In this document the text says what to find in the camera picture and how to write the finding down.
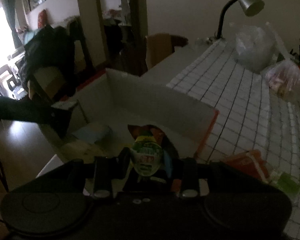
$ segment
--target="white cardboard box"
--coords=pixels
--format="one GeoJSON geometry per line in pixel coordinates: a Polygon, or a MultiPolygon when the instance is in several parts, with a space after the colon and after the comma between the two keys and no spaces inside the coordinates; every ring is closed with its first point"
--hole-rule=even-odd
{"type": "MultiPolygon", "coordinates": [[[[67,103],[79,101],[89,122],[111,128],[102,143],[109,157],[117,156],[134,140],[127,125],[152,124],[163,130],[181,158],[202,150],[218,111],[190,96],[144,82],[136,76],[107,69],[106,74],[77,92],[67,103]]],[[[74,109],[68,133],[86,125],[80,107],[74,109]]],[[[62,143],[53,143],[59,147],[62,143]]],[[[58,157],[69,160],[57,151],[58,157]]]]}

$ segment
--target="doorway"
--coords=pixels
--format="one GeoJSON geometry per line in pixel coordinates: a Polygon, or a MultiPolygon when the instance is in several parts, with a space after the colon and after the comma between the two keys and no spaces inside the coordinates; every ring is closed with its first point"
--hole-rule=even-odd
{"type": "Polygon", "coordinates": [[[133,75],[146,71],[146,0],[100,0],[104,36],[113,68],[133,75]]]}

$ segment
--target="white plastic bag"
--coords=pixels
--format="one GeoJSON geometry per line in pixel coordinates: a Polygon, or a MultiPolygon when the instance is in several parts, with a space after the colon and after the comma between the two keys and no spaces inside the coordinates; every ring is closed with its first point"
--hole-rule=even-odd
{"type": "Polygon", "coordinates": [[[278,50],[285,58],[266,70],[265,79],[278,97],[285,101],[300,101],[300,69],[290,59],[290,54],[286,50],[282,39],[277,32],[267,23],[269,29],[273,32],[277,42],[278,50]]]}
{"type": "Polygon", "coordinates": [[[254,73],[260,73],[269,65],[274,45],[274,39],[262,28],[243,26],[236,34],[238,63],[254,73]]]}

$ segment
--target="green food package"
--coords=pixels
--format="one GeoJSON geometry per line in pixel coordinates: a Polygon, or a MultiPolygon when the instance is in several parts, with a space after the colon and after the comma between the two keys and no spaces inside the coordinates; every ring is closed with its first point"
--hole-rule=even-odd
{"type": "Polygon", "coordinates": [[[136,172],[152,176],[162,164],[163,150],[151,131],[142,131],[131,148],[131,159],[136,172]]]}
{"type": "Polygon", "coordinates": [[[300,191],[300,184],[296,183],[290,174],[276,169],[270,174],[269,184],[284,192],[292,201],[300,191]]]}

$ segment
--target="red bag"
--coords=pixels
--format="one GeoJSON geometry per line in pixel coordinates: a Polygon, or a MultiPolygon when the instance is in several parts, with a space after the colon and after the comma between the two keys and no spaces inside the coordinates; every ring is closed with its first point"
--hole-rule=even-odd
{"type": "Polygon", "coordinates": [[[261,158],[259,150],[233,155],[221,161],[263,182],[267,182],[266,179],[269,177],[268,169],[265,166],[266,161],[261,158]]]}

